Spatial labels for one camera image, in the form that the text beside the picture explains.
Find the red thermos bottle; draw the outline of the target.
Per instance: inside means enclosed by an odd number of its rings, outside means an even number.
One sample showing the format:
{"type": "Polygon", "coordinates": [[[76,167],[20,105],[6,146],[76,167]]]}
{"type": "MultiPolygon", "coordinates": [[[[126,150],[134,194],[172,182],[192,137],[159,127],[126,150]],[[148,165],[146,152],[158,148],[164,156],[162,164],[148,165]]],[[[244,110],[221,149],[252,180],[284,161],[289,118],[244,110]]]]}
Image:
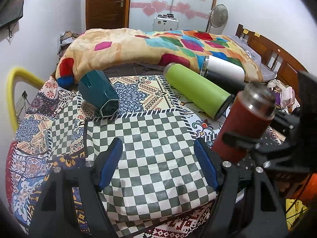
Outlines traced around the red thermos bottle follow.
{"type": "Polygon", "coordinates": [[[237,145],[228,145],[223,140],[225,133],[235,133],[259,139],[274,118],[276,98],[265,84],[250,82],[238,92],[219,134],[213,142],[212,151],[222,160],[238,163],[247,150],[237,145]]]}

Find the teal faceted cup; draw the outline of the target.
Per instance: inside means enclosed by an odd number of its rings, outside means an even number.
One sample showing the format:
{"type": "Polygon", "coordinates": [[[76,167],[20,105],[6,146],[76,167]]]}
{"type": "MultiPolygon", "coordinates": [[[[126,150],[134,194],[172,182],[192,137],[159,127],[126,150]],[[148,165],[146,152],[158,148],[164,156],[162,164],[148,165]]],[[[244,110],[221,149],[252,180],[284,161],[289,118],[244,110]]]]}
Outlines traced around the teal faceted cup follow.
{"type": "Polygon", "coordinates": [[[119,111],[119,96],[103,71],[86,73],[78,88],[85,101],[95,106],[102,117],[111,117],[119,111]]]}

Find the wooden headboard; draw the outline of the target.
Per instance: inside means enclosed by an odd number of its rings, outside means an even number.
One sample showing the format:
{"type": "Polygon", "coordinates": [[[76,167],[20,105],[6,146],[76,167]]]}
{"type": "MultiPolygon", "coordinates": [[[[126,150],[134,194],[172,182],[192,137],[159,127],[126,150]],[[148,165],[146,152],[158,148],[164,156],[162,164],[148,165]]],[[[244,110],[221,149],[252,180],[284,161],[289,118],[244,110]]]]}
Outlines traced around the wooden headboard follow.
{"type": "Polygon", "coordinates": [[[260,55],[262,64],[271,70],[275,70],[277,62],[280,61],[277,79],[294,89],[298,88],[297,74],[307,70],[293,55],[265,36],[244,28],[242,24],[238,24],[235,35],[244,39],[247,45],[260,55]]]}

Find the grey pillow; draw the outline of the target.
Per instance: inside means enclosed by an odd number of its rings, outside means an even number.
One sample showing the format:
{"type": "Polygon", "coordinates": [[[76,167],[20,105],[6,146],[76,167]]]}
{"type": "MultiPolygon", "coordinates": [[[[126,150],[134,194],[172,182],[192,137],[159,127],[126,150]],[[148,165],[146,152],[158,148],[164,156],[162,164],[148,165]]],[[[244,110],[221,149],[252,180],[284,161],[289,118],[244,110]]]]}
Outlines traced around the grey pillow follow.
{"type": "Polygon", "coordinates": [[[245,39],[239,38],[237,36],[227,37],[236,42],[237,44],[239,44],[247,53],[247,55],[253,60],[253,62],[259,66],[264,82],[269,82],[277,77],[277,72],[272,71],[268,66],[262,64],[261,56],[255,50],[253,50],[251,47],[247,45],[247,41],[245,39]]]}

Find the green thermos bottle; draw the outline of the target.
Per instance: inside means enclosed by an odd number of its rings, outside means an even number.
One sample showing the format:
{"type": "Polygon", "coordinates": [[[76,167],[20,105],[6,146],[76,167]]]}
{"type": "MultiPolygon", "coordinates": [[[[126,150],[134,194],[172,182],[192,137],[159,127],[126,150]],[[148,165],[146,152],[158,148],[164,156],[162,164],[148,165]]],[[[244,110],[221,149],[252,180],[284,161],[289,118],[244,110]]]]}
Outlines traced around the green thermos bottle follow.
{"type": "Polygon", "coordinates": [[[230,93],[179,63],[168,64],[163,76],[171,86],[214,120],[222,116],[232,101],[230,93]]]}

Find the black thermos bottle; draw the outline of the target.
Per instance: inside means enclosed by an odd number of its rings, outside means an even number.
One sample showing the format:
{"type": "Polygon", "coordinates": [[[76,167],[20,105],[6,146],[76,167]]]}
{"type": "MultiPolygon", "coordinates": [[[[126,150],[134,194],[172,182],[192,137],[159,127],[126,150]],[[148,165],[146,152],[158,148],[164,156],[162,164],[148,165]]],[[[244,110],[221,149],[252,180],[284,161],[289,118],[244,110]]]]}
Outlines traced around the black thermos bottle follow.
{"type": "Polygon", "coordinates": [[[244,82],[231,79],[230,77],[223,76],[211,70],[206,70],[203,76],[215,85],[219,86],[220,88],[234,96],[236,96],[239,91],[242,91],[245,88],[244,82]]]}

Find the white thermos bottle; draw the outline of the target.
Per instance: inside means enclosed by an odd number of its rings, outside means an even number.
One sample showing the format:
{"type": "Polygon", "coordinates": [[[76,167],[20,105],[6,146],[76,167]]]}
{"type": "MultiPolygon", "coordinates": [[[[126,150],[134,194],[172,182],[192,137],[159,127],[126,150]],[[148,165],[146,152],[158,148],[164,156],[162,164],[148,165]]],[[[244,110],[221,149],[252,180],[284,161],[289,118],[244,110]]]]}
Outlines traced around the white thermos bottle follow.
{"type": "Polygon", "coordinates": [[[200,74],[204,76],[207,71],[215,72],[238,82],[244,82],[244,70],[242,67],[212,55],[204,58],[200,74]]]}

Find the patterned checkered bed sheet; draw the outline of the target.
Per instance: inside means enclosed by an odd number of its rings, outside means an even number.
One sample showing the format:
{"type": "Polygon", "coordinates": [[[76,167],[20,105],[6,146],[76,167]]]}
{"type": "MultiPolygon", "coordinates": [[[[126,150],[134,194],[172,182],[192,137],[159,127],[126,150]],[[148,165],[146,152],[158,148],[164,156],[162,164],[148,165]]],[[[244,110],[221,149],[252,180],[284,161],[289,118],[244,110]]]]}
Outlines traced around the patterned checkered bed sheet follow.
{"type": "Polygon", "coordinates": [[[50,78],[19,124],[6,163],[9,210],[28,231],[50,169],[93,161],[119,138],[123,151],[109,186],[99,193],[120,237],[187,237],[209,218],[216,194],[193,151],[211,146],[226,119],[212,120],[162,76],[110,79],[119,113],[101,118],[78,91],[50,78]]]}

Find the standing electric fan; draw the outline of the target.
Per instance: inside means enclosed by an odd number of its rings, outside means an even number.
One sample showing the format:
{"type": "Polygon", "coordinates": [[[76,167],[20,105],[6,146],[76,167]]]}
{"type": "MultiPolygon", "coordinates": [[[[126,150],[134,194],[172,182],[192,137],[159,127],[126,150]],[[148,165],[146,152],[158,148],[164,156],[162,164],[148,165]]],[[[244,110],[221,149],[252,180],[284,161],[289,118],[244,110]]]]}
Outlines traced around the standing electric fan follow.
{"type": "Polygon", "coordinates": [[[210,17],[206,27],[206,32],[212,34],[221,34],[228,21],[228,10],[224,4],[216,5],[210,11],[210,17]]]}

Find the sliding wardrobe with hearts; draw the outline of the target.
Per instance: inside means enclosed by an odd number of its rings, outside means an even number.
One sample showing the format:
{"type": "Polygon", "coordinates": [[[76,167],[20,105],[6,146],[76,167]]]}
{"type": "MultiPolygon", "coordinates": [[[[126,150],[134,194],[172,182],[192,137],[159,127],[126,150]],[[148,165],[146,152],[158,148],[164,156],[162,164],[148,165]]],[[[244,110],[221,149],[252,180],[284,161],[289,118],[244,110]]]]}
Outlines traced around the sliding wardrobe with hearts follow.
{"type": "Polygon", "coordinates": [[[130,0],[128,27],[152,31],[154,18],[173,14],[180,30],[205,31],[213,0],[130,0]]]}

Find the yellow foam tube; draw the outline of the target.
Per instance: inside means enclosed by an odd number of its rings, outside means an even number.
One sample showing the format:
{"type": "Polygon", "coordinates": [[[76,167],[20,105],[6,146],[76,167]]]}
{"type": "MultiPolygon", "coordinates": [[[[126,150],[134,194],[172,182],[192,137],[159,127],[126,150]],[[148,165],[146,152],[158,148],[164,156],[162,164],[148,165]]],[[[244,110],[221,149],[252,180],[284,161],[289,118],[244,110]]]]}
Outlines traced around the yellow foam tube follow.
{"type": "Polygon", "coordinates": [[[43,81],[42,79],[40,79],[33,73],[30,73],[23,67],[14,67],[9,72],[7,77],[6,94],[7,94],[9,120],[14,132],[16,132],[16,130],[18,129],[18,121],[17,121],[16,109],[15,109],[15,103],[14,103],[14,93],[15,93],[15,87],[17,83],[16,78],[22,79],[24,82],[33,86],[34,88],[37,88],[38,90],[40,90],[45,83],[45,81],[43,81]]]}

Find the colourful patchwork quilt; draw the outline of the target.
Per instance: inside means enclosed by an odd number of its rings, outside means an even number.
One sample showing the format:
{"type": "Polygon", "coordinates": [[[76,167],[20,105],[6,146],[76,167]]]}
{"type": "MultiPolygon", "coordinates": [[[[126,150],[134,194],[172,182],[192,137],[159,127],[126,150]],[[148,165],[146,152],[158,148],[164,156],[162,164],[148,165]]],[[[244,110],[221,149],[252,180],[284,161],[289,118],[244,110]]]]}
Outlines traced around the colourful patchwork quilt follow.
{"type": "Polygon", "coordinates": [[[195,30],[143,32],[127,28],[85,31],[65,51],[57,65],[55,79],[59,86],[67,88],[89,71],[129,63],[167,66],[175,62],[198,73],[209,55],[241,67],[247,82],[263,80],[260,67],[225,35],[195,30]]]}

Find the pile of clothes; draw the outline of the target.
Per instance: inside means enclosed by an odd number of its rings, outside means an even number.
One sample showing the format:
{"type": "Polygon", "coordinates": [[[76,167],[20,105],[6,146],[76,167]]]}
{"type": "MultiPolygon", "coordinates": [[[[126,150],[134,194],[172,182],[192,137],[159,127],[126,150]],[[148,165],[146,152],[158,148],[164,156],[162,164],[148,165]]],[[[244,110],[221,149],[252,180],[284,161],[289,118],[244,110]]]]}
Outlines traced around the pile of clothes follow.
{"type": "Polygon", "coordinates": [[[62,52],[79,37],[79,34],[73,31],[64,31],[60,34],[59,44],[58,44],[58,54],[61,55],[62,52]]]}

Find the brown wooden door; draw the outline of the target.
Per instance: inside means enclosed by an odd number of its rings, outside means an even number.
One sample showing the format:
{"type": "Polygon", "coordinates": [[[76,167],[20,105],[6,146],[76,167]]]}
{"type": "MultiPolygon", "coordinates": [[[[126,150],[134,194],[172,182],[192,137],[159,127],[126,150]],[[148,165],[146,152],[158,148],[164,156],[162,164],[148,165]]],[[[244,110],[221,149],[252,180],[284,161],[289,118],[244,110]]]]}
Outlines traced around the brown wooden door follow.
{"type": "Polygon", "coordinates": [[[85,0],[86,29],[128,27],[130,0],[85,0]]]}

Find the wall power socket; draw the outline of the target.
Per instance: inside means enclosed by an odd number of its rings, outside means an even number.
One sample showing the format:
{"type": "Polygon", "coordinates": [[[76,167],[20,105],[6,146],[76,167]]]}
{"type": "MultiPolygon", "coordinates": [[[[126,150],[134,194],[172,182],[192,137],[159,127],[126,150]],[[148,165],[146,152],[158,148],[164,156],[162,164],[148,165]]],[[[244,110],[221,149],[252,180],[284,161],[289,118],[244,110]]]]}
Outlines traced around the wall power socket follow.
{"type": "Polygon", "coordinates": [[[27,100],[27,92],[24,91],[21,96],[18,98],[17,102],[15,103],[15,112],[20,113],[23,108],[26,106],[27,100]]]}

